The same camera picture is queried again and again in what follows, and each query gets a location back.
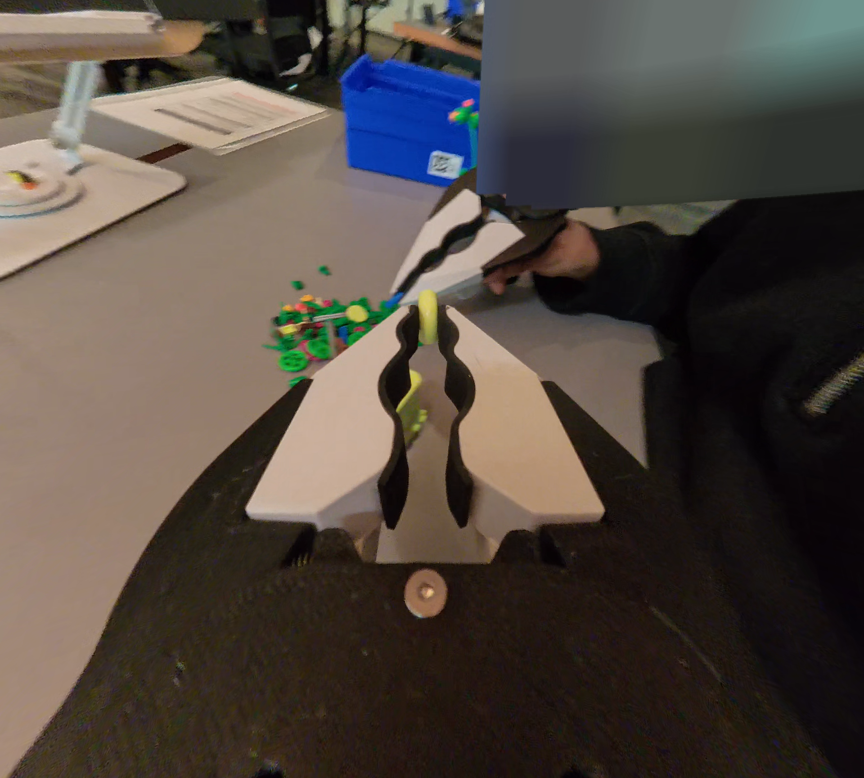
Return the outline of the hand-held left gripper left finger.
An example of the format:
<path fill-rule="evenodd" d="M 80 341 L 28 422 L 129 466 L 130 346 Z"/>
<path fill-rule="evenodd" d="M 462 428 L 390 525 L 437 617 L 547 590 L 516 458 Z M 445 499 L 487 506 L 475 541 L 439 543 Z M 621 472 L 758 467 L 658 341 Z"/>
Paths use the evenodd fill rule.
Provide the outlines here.
<path fill-rule="evenodd" d="M 297 411 L 245 512 L 253 521 L 393 529 L 409 467 L 397 407 L 411 388 L 414 310 L 400 309 L 301 385 Z"/>

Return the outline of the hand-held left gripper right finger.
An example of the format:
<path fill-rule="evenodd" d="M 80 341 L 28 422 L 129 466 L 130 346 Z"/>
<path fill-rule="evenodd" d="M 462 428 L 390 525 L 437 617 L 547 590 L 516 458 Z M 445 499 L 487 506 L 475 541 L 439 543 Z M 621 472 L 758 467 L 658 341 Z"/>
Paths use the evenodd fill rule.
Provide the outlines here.
<path fill-rule="evenodd" d="M 514 531 L 605 514 L 541 378 L 459 310 L 439 311 L 444 390 L 456 415 L 445 483 L 450 513 L 500 545 Z"/>

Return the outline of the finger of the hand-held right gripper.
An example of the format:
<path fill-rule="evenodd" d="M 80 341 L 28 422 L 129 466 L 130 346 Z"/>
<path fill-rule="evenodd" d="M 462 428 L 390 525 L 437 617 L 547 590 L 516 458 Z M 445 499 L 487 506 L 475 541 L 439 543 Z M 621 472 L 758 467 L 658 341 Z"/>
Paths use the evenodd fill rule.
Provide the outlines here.
<path fill-rule="evenodd" d="M 484 224 L 481 196 L 461 190 L 420 228 L 394 278 L 391 295 L 408 295 L 422 276 L 445 262 L 456 244 L 472 239 Z"/>
<path fill-rule="evenodd" d="M 425 224 L 402 267 L 402 306 L 416 305 L 421 293 L 461 300 L 481 286 L 484 271 L 524 237 L 511 222 L 479 220 L 464 223 L 435 237 Z"/>

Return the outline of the lime toy brick pot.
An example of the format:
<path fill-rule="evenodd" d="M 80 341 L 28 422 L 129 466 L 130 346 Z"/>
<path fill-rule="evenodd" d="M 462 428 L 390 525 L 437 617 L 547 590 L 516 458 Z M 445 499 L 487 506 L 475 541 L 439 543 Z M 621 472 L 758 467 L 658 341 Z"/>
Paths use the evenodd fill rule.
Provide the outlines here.
<path fill-rule="evenodd" d="M 427 421 L 427 410 L 421 403 L 420 393 L 423 385 L 422 375 L 414 369 L 409 371 L 409 390 L 396 408 L 400 417 L 405 439 L 409 449 L 420 435 Z"/>

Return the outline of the person's right forearm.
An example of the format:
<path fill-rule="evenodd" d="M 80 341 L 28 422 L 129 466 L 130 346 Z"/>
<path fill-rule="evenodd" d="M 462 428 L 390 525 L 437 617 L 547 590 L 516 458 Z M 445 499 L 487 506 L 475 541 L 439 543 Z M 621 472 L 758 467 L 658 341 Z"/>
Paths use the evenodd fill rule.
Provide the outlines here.
<path fill-rule="evenodd" d="M 651 222 L 593 229 L 600 261 L 588 279 L 532 275 L 542 302 L 562 315 L 594 314 L 663 327 L 682 315 L 692 286 L 694 245 Z"/>

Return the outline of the person's right hand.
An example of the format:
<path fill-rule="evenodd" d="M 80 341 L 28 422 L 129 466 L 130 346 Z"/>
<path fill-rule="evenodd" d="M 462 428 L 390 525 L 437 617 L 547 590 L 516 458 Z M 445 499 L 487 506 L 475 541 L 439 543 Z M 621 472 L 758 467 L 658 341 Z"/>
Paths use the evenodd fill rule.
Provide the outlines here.
<path fill-rule="evenodd" d="M 584 280 L 596 272 L 599 261 L 599 247 L 589 226 L 568 219 L 542 249 L 492 267 L 483 282 L 493 294 L 501 295 L 510 281 L 524 274 Z"/>

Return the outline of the green toy plant stem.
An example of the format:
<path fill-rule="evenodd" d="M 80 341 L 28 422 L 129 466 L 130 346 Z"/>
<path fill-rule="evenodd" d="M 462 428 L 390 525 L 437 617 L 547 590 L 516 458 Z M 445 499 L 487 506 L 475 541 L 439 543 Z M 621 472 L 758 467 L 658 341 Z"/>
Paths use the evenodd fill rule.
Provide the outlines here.
<path fill-rule="evenodd" d="M 453 126 L 463 126 L 468 132 L 469 157 L 465 160 L 460 175 L 464 175 L 477 166 L 479 109 L 474 99 L 467 99 L 459 107 L 448 113 L 448 123 Z"/>

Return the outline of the blue plastic bin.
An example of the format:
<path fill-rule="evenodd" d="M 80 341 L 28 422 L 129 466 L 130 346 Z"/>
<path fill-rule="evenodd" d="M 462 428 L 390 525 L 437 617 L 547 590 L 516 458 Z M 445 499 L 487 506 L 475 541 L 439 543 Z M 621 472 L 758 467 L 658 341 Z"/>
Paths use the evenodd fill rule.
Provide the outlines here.
<path fill-rule="evenodd" d="M 444 187 L 473 166 L 470 132 L 449 118 L 466 101 L 479 107 L 478 81 L 363 55 L 340 89 L 351 168 Z"/>

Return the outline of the pile of small toy pieces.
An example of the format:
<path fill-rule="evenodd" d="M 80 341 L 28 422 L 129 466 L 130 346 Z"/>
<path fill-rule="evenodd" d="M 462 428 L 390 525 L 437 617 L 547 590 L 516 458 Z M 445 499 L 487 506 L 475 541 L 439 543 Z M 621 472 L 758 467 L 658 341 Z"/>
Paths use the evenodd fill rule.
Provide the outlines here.
<path fill-rule="evenodd" d="M 367 296 L 342 300 L 322 293 L 318 280 L 293 278 L 289 286 L 291 298 L 270 318 L 263 344 L 288 390 L 311 381 L 317 371 L 377 330 L 398 309 L 380 309 L 391 293 L 379 301 Z"/>

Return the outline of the person's black jacket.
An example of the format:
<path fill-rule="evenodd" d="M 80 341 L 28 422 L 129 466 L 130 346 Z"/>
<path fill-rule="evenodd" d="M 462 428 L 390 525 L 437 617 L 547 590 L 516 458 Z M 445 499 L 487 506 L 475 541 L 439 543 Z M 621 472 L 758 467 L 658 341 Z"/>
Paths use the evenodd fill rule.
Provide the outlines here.
<path fill-rule="evenodd" d="M 688 489 L 742 627 L 839 776 L 862 776 L 862 192 L 642 226 L 633 315 L 687 357 Z"/>

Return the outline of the white printed paper sheet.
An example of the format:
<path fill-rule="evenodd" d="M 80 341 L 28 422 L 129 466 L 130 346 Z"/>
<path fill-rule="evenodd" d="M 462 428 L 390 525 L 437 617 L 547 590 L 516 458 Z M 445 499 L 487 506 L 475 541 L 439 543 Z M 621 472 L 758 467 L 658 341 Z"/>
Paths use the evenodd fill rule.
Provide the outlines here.
<path fill-rule="evenodd" d="M 92 100 L 95 113 L 222 156 L 331 113 L 247 81 L 212 77 Z"/>

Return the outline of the white stand with bar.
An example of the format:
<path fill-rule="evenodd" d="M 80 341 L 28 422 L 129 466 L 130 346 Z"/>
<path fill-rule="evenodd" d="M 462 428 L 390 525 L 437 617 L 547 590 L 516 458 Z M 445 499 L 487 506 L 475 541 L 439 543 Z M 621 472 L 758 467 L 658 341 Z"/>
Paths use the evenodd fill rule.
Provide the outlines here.
<path fill-rule="evenodd" d="M 67 64 L 48 137 L 2 146 L 2 279 L 186 187 L 174 171 L 86 145 L 83 137 L 103 62 L 185 55 L 204 31 L 200 21 L 157 13 L 2 13 L 2 63 Z"/>

